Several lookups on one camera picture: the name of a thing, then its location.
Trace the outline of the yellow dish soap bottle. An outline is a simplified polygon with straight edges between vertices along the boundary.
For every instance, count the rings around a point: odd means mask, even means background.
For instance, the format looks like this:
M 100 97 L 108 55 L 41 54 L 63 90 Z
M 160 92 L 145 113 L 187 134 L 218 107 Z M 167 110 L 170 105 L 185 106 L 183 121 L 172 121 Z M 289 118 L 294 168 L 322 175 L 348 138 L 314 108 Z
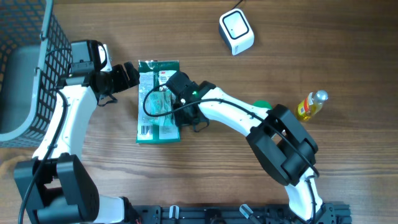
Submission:
M 327 100 L 328 93 L 325 90 L 310 92 L 307 97 L 296 107 L 296 118 L 299 121 L 308 121 L 323 108 L 323 105 Z

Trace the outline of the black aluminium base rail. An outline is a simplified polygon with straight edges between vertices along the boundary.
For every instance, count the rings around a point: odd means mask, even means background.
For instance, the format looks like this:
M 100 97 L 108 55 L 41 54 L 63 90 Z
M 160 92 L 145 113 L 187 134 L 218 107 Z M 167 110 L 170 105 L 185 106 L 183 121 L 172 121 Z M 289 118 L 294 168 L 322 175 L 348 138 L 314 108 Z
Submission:
M 288 205 L 250 207 L 170 207 L 135 206 L 133 223 L 141 224 L 209 224 L 209 223 L 303 223 Z M 324 203 L 316 214 L 319 224 L 352 224 L 349 205 Z

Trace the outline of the green sponge package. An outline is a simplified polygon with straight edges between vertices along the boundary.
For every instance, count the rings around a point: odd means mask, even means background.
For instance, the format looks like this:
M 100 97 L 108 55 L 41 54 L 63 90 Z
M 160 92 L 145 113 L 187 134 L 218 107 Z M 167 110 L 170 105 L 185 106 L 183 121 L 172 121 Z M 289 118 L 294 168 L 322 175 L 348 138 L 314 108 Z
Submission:
M 148 117 L 158 117 L 146 110 L 146 102 L 149 95 L 155 91 L 169 90 L 164 84 L 177 71 L 180 70 L 179 61 L 140 61 L 139 62 L 139 106 L 137 120 L 138 144 L 164 144 L 179 142 L 180 130 L 175 124 L 173 126 L 158 126 L 150 123 Z M 172 105 L 175 95 L 172 93 Z

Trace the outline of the teal wipes packet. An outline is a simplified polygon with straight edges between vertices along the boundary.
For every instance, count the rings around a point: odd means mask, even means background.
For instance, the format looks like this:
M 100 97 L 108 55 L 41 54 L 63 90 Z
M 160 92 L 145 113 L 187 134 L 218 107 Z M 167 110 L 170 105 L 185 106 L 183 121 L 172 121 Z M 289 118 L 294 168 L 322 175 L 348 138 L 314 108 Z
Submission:
M 146 110 L 150 114 L 162 114 L 172 110 L 172 93 L 167 91 L 155 91 L 151 93 L 146 102 Z M 148 117 L 148 121 L 158 126 L 173 126 L 172 114 L 159 117 Z

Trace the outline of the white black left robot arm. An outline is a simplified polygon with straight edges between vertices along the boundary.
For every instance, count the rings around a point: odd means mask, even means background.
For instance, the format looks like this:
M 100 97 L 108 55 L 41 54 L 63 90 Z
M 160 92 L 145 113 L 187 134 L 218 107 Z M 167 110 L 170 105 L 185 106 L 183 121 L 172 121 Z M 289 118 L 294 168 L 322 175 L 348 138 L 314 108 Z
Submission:
M 14 180 L 22 198 L 18 223 L 140 223 L 126 197 L 98 189 L 81 163 L 89 120 L 99 101 L 139 84 L 132 63 L 111 66 L 106 46 L 97 40 L 72 42 L 72 62 L 57 85 L 49 128 L 29 161 L 18 162 Z

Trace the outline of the dark grey mesh basket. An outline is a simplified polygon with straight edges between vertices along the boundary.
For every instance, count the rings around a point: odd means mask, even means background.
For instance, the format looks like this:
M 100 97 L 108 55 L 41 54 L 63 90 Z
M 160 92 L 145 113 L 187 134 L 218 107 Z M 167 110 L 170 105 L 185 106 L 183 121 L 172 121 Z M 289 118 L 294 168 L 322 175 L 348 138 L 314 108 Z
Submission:
M 1 1 L 1 147 L 37 147 L 72 63 L 53 1 Z

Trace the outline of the white barcode scanner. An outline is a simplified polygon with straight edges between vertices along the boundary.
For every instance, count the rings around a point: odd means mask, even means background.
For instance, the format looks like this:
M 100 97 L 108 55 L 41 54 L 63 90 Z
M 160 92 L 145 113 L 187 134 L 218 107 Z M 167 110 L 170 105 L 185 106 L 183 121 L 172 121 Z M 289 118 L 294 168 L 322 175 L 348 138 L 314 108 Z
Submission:
M 240 54 L 254 44 L 254 32 L 240 9 L 224 13 L 219 18 L 218 30 L 232 55 Z

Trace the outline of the green lidded jar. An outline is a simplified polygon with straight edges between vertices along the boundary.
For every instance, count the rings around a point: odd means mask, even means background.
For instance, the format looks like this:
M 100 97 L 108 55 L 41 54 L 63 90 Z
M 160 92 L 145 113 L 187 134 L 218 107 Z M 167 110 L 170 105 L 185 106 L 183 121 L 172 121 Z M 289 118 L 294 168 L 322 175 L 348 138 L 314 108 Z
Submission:
M 268 101 L 264 101 L 264 100 L 255 101 L 253 105 L 257 106 L 259 108 L 267 108 L 269 110 L 272 109 L 272 105 Z

